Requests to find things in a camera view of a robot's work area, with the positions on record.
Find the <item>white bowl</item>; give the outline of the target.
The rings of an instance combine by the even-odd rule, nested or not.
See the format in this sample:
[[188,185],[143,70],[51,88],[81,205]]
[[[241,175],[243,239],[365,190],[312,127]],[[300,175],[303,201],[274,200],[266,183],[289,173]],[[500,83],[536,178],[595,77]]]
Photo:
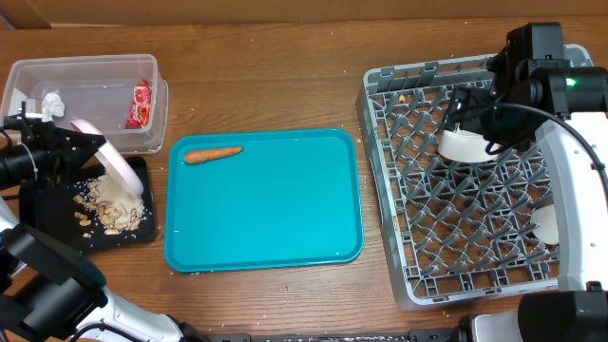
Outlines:
[[466,163],[489,162],[493,155],[485,152],[488,141],[480,134],[466,130],[444,130],[438,152],[441,156],[454,161]]

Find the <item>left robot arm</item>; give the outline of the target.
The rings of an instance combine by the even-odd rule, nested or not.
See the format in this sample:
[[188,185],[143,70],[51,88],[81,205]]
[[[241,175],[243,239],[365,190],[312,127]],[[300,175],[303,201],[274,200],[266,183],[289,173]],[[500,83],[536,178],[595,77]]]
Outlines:
[[[7,116],[1,132],[16,130],[19,143],[1,150],[1,187],[27,181],[67,179],[89,159],[115,170],[132,195],[143,193],[140,178],[92,124],[71,129],[52,122]],[[1,206],[1,331],[28,341],[51,337],[77,341],[202,341],[184,321],[151,313],[113,294],[103,273],[81,252],[17,218]]]

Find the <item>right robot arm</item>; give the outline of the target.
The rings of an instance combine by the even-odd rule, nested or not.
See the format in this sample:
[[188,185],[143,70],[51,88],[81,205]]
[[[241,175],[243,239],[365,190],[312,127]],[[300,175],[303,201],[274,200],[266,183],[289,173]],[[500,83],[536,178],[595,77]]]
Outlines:
[[603,341],[607,337],[607,71],[566,56],[561,25],[511,30],[490,57],[489,89],[457,87],[439,151],[485,162],[536,145],[548,170],[560,247],[558,289],[513,311],[461,322],[470,341]]

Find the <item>pink plate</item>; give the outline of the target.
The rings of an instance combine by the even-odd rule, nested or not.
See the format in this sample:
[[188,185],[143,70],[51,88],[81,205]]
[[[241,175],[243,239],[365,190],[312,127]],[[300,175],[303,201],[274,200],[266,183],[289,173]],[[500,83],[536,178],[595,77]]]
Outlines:
[[[92,123],[77,119],[70,122],[78,132],[104,136]],[[95,153],[95,158],[105,167],[106,172],[121,185],[130,195],[140,196],[143,183],[125,158],[109,142],[104,142]]]

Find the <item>foil ball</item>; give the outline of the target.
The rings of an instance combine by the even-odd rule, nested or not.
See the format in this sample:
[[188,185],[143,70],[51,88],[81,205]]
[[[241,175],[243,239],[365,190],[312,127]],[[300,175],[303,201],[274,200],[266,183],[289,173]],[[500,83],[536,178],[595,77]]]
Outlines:
[[65,104],[58,92],[47,93],[42,100],[42,121],[52,122],[65,115]]

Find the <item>red snack wrapper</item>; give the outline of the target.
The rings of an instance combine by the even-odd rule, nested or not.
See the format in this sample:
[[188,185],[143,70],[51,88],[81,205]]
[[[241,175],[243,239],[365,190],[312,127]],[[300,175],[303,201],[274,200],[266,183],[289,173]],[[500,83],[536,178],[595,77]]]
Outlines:
[[152,102],[152,86],[142,79],[133,89],[133,101],[126,117],[126,129],[139,129],[148,125]]

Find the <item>white paper cup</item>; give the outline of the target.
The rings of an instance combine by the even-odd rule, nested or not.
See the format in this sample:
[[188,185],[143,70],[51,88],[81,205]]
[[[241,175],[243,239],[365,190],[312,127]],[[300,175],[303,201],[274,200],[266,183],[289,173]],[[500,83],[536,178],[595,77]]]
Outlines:
[[560,243],[557,216],[553,204],[535,210],[532,213],[530,222],[537,225],[537,228],[533,231],[533,235],[538,240],[548,245]]

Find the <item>orange carrot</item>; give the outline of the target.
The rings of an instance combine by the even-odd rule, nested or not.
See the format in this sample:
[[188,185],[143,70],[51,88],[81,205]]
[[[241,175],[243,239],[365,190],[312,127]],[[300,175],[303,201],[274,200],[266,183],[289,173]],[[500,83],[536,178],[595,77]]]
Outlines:
[[192,150],[184,155],[184,162],[187,164],[199,164],[231,157],[242,151],[243,148],[241,146]]

